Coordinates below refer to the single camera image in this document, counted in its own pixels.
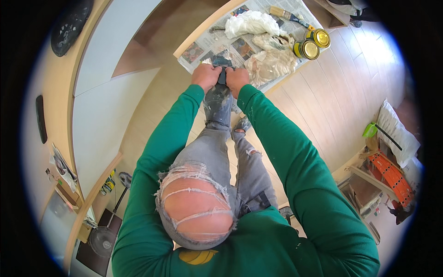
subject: green dustpan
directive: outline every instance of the green dustpan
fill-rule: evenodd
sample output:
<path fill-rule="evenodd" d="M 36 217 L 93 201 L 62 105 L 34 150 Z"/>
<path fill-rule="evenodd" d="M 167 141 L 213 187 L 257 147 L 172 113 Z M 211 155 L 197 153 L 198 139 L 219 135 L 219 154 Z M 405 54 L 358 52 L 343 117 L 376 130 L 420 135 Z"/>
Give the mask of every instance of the green dustpan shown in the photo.
<path fill-rule="evenodd" d="M 384 133 L 385 136 L 387 136 L 388 139 L 390 139 L 398 147 L 398 149 L 402 151 L 400 145 L 398 145 L 398 143 L 393 138 L 391 138 L 391 136 L 388 135 L 382 128 L 380 128 L 374 121 L 372 121 L 370 124 L 368 124 L 368 126 L 366 126 L 366 129 L 363 132 L 363 137 L 373 137 L 377 133 L 377 129 L 379 129 L 382 133 Z"/>
<path fill-rule="evenodd" d="M 366 126 L 365 131 L 363 132 L 364 137 L 373 137 L 377 133 L 377 127 L 375 127 L 375 122 L 372 121 L 368 126 Z"/>

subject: person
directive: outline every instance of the person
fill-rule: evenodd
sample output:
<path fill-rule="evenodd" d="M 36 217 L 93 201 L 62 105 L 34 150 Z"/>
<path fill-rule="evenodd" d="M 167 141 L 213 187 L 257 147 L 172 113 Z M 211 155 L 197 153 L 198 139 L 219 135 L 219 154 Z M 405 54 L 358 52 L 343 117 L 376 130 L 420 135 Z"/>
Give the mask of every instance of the person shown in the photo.
<path fill-rule="evenodd" d="M 360 28 L 362 21 L 378 22 L 380 18 L 364 0 L 327 0 L 335 9 L 350 15 L 349 24 Z"/>
<path fill-rule="evenodd" d="M 375 276 L 375 241 L 311 141 L 249 84 L 246 69 L 226 68 L 229 89 L 217 83 L 221 70 L 199 65 L 149 138 L 114 246 L 114 276 Z M 233 98 L 247 117 L 231 129 Z M 206 127 L 185 147 L 202 101 Z M 307 238 L 280 215 L 261 153 L 245 138 L 251 126 Z"/>

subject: yellow logo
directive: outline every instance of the yellow logo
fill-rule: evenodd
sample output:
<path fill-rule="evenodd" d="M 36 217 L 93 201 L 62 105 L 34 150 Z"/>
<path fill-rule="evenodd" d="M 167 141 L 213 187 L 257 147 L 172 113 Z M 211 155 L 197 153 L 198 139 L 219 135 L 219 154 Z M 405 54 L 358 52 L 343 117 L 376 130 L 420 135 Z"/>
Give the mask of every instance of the yellow logo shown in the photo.
<path fill-rule="evenodd" d="M 179 253 L 180 260 L 191 264 L 191 265 L 201 265 L 209 262 L 212 257 L 218 253 L 217 250 L 188 250 L 183 249 Z"/>

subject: gold paint can lid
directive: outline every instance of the gold paint can lid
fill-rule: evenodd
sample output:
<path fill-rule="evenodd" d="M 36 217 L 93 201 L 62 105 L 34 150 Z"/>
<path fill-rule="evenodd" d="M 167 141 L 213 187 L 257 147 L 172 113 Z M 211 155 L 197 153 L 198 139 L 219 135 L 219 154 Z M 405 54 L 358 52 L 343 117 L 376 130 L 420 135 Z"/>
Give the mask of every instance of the gold paint can lid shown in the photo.
<path fill-rule="evenodd" d="M 310 60 L 315 60 L 320 54 L 319 47 L 312 40 L 306 40 L 302 47 L 306 58 Z"/>
<path fill-rule="evenodd" d="M 331 43 L 329 34 L 323 29 L 316 29 L 314 31 L 314 40 L 322 48 L 328 47 Z"/>

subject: newspaper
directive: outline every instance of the newspaper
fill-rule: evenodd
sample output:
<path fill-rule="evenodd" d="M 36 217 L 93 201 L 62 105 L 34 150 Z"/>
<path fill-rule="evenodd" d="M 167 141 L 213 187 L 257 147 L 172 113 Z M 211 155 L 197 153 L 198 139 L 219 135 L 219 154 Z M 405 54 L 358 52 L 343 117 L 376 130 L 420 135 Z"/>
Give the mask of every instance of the newspaper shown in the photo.
<path fill-rule="evenodd" d="M 301 15 L 303 20 L 311 24 L 314 28 L 323 29 L 322 25 L 306 7 L 303 0 L 248 0 L 233 9 L 231 12 L 225 14 L 211 27 L 224 28 L 226 21 L 239 9 L 269 13 L 271 5 L 283 8 L 289 12 L 292 12 L 296 16 Z M 286 31 L 295 39 L 295 41 L 304 39 L 304 34 L 307 31 L 304 26 L 298 22 L 289 20 L 283 21 L 284 24 L 280 27 L 283 31 Z M 201 63 L 201 61 L 227 49 L 232 59 L 232 65 L 235 67 L 244 68 L 244 62 L 249 59 L 251 55 L 262 51 L 260 47 L 252 42 L 253 37 L 254 35 L 252 34 L 246 34 L 233 39 L 228 39 L 224 31 L 214 31 L 211 34 L 209 33 L 208 29 L 183 52 L 178 61 L 184 68 L 186 68 L 186 70 L 188 70 L 189 73 L 192 74 L 194 69 Z M 297 58 L 298 64 L 295 69 L 297 70 L 307 61 L 307 59 Z M 269 81 L 257 87 L 257 89 L 261 90 L 262 92 L 266 92 L 285 77 L 286 76 L 281 76 L 277 79 Z"/>

